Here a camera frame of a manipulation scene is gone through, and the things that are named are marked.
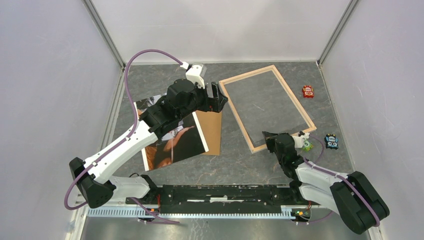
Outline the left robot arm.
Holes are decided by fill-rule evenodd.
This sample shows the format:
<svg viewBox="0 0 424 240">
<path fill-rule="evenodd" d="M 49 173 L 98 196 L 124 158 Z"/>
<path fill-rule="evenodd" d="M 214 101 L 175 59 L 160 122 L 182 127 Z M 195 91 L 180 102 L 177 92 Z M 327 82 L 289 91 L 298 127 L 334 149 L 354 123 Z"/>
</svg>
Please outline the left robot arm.
<svg viewBox="0 0 424 240">
<path fill-rule="evenodd" d="M 177 79 L 135 123 L 110 145 L 97 154 L 82 160 L 78 157 L 69 163 L 73 177 L 72 186 L 77 187 L 85 204 L 95 209 L 112 199 L 136 198 L 145 204 L 153 203 L 157 190 L 148 177 L 116 177 L 114 172 L 137 152 L 153 144 L 178 126 L 185 117 L 196 111 L 219 113 L 228 98 L 216 82 L 211 83 L 213 96 L 206 88 L 187 79 Z"/>
</svg>

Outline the printed photo with white border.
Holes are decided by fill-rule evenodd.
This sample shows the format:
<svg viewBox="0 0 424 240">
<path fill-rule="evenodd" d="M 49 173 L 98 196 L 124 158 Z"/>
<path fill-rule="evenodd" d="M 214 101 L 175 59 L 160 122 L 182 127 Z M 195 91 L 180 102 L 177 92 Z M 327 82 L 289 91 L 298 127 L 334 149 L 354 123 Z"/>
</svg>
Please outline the printed photo with white border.
<svg viewBox="0 0 424 240">
<path fill-rule="evenodd" d="M 144 169 L 155 170 L 209 151 L 196 112 L 177 127 L 141 150 Z"/>
</svg>

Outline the light wooden picture frame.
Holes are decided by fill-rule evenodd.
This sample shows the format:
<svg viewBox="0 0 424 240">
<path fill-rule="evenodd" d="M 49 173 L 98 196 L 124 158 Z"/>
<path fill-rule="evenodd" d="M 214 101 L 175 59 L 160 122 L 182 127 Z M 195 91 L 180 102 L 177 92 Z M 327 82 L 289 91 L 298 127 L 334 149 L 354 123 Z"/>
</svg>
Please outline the light wooden picture frame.
<svg viewBox="0 0 424 240">
<path fill-rule="evenodd" d="M 317 130 L 275 65 L 269 65 L 219 81 L 251 153 L 266 149 L 263 131 L 289 133 Z"/>
</svg>

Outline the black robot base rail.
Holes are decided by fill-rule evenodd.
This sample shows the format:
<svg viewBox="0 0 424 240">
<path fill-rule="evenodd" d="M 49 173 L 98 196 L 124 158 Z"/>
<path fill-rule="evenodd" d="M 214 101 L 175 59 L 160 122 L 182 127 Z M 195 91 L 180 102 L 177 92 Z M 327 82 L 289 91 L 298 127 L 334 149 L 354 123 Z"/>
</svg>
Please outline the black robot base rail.
<svg viewBox="0 0 424 240">
<path fill-rule="evenodd" d="M 136 218 L 154 214 L 177 219 L 277 219 L 306 222 L 320 205 L 304 200 L 287 185 L 159 185 L 135 202 L 127 197 L 98 208 L 89 217 Z"/>
</svg>

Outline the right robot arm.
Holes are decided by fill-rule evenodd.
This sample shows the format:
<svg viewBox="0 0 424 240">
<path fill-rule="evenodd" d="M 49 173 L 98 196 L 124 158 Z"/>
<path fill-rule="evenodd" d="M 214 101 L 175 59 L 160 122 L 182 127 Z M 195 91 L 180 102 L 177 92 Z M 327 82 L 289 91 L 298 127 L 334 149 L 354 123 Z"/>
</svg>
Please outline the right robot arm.
<svg viewBox="0 0 424 240">
<path fill-rule="evenodd" d="M 267 150 L 274 153 L 283 173 L 292 179 L 289 199 L 295 204 L 317 203 L 340 216 L 343 223 L 360 235 L 379 227 L 390 209 L 368 178 L 360 171 L 337 172 L 321 167 L 298 154 L 313 134 L 300 131 L 271 133 L 263 131 Z"/>
</svg>

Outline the brown cardboard backing board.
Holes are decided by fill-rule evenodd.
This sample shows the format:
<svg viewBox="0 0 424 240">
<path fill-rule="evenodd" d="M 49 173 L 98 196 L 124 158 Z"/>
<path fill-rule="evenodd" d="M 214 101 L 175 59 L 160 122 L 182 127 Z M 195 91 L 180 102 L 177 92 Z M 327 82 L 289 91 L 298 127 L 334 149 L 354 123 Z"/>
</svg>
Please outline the brown cardboard backing board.
<svg viewBox="0 0 424 240">
<path fill-rule="evenodd" d="M 219 156 L 221 153 L 222 113 L 196 111 L 197 119 L 208 146 L 204 155 Z"/>
</svg>

